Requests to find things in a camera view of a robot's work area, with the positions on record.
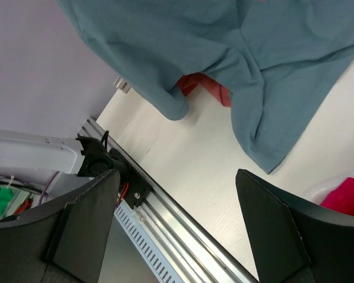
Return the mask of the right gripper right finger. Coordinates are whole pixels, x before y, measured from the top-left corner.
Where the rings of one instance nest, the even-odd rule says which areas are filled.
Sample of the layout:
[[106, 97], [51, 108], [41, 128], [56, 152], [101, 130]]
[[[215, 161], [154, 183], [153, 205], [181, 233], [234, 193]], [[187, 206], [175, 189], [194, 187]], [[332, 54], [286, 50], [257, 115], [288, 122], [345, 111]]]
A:
[[260, 282], [354, 282], [354, 217], [240, 169], [238, 200]]

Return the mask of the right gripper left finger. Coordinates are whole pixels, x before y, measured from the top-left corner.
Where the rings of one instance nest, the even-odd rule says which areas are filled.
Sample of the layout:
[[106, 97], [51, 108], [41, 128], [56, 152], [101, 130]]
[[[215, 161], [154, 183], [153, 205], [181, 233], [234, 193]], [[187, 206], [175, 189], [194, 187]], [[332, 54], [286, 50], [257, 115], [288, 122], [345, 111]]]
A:
[[120, 174], [0, 221], [0, 282], [97, 282]]

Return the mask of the red t shirt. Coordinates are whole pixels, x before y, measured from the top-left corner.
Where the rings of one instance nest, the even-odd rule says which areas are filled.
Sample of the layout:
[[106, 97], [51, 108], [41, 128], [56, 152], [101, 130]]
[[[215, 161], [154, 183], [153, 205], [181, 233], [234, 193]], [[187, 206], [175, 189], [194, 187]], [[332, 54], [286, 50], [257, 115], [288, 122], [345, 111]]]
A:
[[345, 215], [354, 216], [354, 178], [345, 179], [324, 198], [320, 206]]

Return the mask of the grey t shirt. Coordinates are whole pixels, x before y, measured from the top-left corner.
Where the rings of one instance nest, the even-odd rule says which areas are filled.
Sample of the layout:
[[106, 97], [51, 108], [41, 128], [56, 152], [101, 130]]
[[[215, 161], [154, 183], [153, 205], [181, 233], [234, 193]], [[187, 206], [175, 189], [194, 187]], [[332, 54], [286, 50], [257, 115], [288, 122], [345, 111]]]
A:
[[177, 82], [225, 87], [245, 154], [266, 173], [288, 155], [354, 60], [354, 1], [58, 1], [78, 36], [167, 119]]

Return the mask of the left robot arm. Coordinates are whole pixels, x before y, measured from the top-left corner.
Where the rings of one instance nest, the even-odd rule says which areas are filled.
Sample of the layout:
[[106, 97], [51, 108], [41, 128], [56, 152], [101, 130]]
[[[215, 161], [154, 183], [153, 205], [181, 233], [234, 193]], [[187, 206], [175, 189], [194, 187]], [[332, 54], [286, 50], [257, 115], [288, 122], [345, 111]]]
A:
[[48, 191], [59, 197], [108, 170], [117, 170], [121, 178], [127, 166], [107, 151], [109, 134], [103, 138], [77, 136], [61, 139], [49, 136], [0, 130], [0, 169], [44, 169], [56, 172]]

